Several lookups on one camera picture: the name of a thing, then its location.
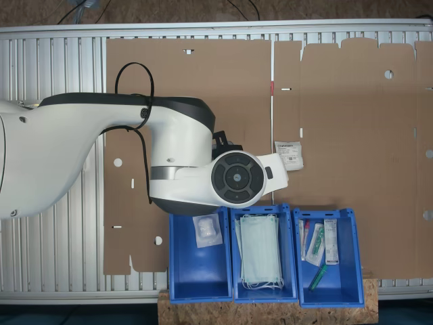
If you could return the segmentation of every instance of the blue plastic bin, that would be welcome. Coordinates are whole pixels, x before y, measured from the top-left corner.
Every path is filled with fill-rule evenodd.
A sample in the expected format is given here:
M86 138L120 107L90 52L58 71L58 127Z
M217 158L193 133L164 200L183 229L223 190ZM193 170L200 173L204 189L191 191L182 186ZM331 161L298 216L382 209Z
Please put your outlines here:
M279 218L278 243L281 271L284 287L280 289L264 288L248 290L242 286L241 257L237 246L235 220L245 214L268 215L275 213ZM233 287L235 303L295 303L298 301L296 292L296 267L294 259L294 245L291 231L290 208L287 204L270 207L249 207L245 209L230 209L231 220L231 252L233 255Z
M197 248L192 217L170 214L170 302L232 301L227 208L220 208L220 245Z
M296 230L296 266L299 283L299 304L302 308L364 307L364 287L359 256L357 224L352 209L337 211L292 211ZM328 265L319 285L311 292L309 286L319 267L301 261L299 220L310 220L306 249L313 237L316 223L324 219L337 219L337 245L340 263ZM325 253L321 266L325 263Z

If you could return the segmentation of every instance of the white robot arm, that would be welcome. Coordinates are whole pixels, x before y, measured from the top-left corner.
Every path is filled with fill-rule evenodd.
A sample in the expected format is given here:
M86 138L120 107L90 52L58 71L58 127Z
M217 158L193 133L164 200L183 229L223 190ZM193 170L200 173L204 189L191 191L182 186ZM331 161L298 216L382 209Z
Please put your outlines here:
M147 114L143 98L134 95L66 93L15 112L0 103L0 219L50 207L75 182L104 129L140 124ZM214 122L202 100L153 99L145 124L152 131L150 197L166 212L202 215L219 206L248 207L287 186L277 154L237 150L212 161Z

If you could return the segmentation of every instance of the brown cardboard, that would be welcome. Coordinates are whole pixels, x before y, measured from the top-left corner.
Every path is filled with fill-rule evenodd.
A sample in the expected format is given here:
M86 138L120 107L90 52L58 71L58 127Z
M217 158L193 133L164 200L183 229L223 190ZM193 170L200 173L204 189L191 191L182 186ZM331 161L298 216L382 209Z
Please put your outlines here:
M346 39L307 45L300 60L300 42L275 43L274 140L300 141L304 158L275 201L353 208L376 278L433 276L433 46L416 47L417 60L407 44Z
M216 116L215 131L224 130L228 140L252 154L271 153L270 41L109 39L107 92L114 92L118 71L129 62L141 62L150 69L156 96L201 98ZM145 70L128 67L120 79L119 93L149 92ZM150 133L145 127L141 130L150 164ZM121 167L114 166L115 158L122 159ZM164 271L168 266L168 215L147 202L141 142L136 134L125 130L106 134L104 171L104 273L130 274L129 255L135 271ZM154 245L155 236L162 237L161 246Z

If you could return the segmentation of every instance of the face mask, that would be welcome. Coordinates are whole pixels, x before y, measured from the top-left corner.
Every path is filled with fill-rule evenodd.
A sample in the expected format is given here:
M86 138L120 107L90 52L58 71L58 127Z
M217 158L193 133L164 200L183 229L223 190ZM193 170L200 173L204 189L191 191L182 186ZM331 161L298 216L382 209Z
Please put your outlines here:
M278 218L275 215L244 215L235 225L242 259L241 278L244 287L282 288Z

